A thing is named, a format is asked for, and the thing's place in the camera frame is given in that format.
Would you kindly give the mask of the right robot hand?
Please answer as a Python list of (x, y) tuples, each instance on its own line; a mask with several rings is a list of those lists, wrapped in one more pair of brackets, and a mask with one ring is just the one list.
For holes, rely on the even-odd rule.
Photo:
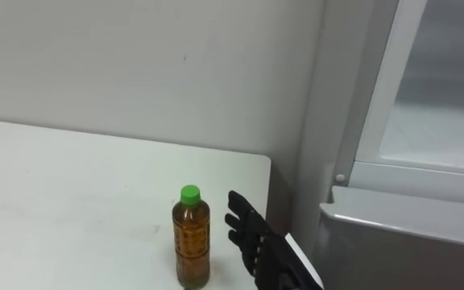
[(277, 234), (241, 194), (228, 193), (228, 238), (258, 290), (323, 290), (316, 269), (290, 235)]

